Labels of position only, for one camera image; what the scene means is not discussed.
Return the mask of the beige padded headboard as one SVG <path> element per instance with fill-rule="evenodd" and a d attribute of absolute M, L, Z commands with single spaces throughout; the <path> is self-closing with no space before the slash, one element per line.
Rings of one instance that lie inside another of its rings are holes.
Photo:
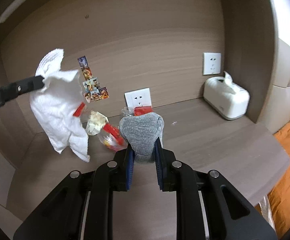
<path fill-rule="evenodd" d="M 261 122 L 276 133 L 290 120 L 290 0 L 270 0 L 275 24 L 275 57 Z"/>

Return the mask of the colourful wall stickers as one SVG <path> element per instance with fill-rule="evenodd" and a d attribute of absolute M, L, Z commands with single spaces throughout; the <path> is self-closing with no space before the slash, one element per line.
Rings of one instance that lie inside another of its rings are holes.
<path fill-rule="evenodd" d="M 101 87 L 98 78 L 93 76 L 85 56 L 78 58 L 78 63 L 82 71 L 85 81 L 82 83 L 84 87 L 84 97 L 88 103 L 104 100 L 109 98 L 106 87 Z"/>

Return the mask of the crumpled beige tissue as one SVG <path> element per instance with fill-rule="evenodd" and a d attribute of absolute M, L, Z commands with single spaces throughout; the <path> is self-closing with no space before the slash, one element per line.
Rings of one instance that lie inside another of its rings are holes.
<path fill-rule="evenodd" d="M 87 132 L 88 135 L 91 136 L 97 135 L 101 132 L 101 130 L 107 123 L 108 118 L 106 116 L 104 116 L 99 112 L 91 111 L 88 117 L 85 131 Z"/>

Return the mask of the white tissue box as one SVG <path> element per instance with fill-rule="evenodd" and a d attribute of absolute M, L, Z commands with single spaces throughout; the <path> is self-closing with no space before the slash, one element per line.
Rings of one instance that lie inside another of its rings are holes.
<path fill-rule="evenodd" d="M 246 89 L 234 83 L 232 76 L 225 71 L 224 76 L 206 80 L 203 98 L 224 119 L 235 120 L 245 115 L 250 95 Z"/>

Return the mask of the upper white wall socket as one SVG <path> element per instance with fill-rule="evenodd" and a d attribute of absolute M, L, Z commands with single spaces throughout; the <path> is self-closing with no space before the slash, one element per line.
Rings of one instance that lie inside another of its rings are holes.
<path fill-rule="evenodd" d="M 220 74 L 221 53 L 203 53 L 203 75 Z"/>

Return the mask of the white wall socket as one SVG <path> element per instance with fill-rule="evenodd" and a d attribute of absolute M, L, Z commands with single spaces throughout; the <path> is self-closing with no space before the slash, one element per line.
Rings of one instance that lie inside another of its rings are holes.
<path fill-rule="evenodd" d="M 203 53 L 203 75 L 220 74 L 221 53 Z"/>
<path fill-rule="evenodd" d="M 150 88 L 143 88 L 143 89 L 134 90 L 131 92 L 126 92 L 124 96 L 125 96 L 126 105 L 129 108 L 152 105 Z"/>

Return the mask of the red clear plastic wrapper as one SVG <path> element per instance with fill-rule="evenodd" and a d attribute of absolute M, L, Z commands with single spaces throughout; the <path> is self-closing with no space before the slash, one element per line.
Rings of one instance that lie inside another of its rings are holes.
<path fill-rule="evenodd" d="M 75 125 L 72 124 L 72 128 L 77 129 L 77 132 L 72 134 L 72 143 L 75 146 L 75 150 L 87 153 L 88 137 L 91 135 L 87 134 L 80 123 L 80 116 L 83 113 L 84 108 L 85 103 L 81 102 L 74 106 L 74 108 L 69 112 L 69 116 L 73 118 L 74 121 L 77 121 Z M 109 121 L 101 132 L 94 136 L 99 137 L 99 141 L 110 150 L 118 151 L 126 147 L 126 142 L 120 135 L 119 129 L 110 124 Z"/>

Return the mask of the grey sock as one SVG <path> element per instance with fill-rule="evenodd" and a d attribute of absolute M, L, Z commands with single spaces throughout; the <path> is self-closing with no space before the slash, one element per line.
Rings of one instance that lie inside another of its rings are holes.
<path fill-rule="evenodd" d="M 155 161 L 155 142 L 158 138 L 163 142 L 164 126 L 163 118 L 155 112 L 126 116 L 120 120 L 120 134 L 131 145 L 136 162 L 145 164 Z"/>

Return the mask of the red packet behind sock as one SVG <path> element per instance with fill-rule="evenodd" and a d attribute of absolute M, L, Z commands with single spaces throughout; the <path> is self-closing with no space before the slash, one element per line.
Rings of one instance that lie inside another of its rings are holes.
<path fill-rule="evenodd" d="M 152 112 L 153 109 L 151 106 L 137 106 L 137 107 L 124 107 L 121 110 L 121 116 L 126 117 L 126 116 L 140 116 L 144 115 L 147 113 Z"/>

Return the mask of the white paper towel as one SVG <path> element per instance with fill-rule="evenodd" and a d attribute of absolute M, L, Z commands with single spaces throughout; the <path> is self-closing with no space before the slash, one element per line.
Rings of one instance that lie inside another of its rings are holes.
<path fill-rule="evenodd" d="M 32 112 L 57 153 L 66 147 L 81 160 L 89 162 L 88 135 L 75 111 L 84 101 L 79 70 L 61 70 L 63 49 L 54 49 L 40 61 L 35 75 L 44 86 L 29 93 Z"/>

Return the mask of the lower white wall socket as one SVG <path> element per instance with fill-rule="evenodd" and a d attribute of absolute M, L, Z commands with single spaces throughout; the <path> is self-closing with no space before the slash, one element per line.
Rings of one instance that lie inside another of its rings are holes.
<path fill-rule="evenodd" d="M 131 92 L 126 92 L 124 96 L 125 96 L 126 105 L 129 108 L 152 105 L 150 88 L 143 88 L 143 89 L 134 90 Z"/>

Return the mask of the white mattress edge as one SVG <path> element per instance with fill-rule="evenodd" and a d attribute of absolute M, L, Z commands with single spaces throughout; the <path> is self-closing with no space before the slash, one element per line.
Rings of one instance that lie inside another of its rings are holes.
<path fill-rule="evenodd" d="M 271 206 L 267 195 L 262 197 L 262 199 L 255 206 L 255 209 L 262 215 L 273 230 L 276 231 L 274 220 L 272 218 Z"/>

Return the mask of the beige bedside cabinet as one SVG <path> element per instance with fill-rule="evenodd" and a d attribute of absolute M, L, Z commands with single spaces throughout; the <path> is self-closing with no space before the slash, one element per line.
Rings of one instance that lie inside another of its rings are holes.
<path fill-rule="evenodd" d="M 163 192 L 176 194 L 177 239 L 276 239 L 228 168 L 204 173 L 179 161 L 156 140 L 150 160 Z M 16 230 L 14 239 L 113 239 L 113 196 L 131 188 L 136 151 L 118 151 L 94 171 L 72 171 Z"/>

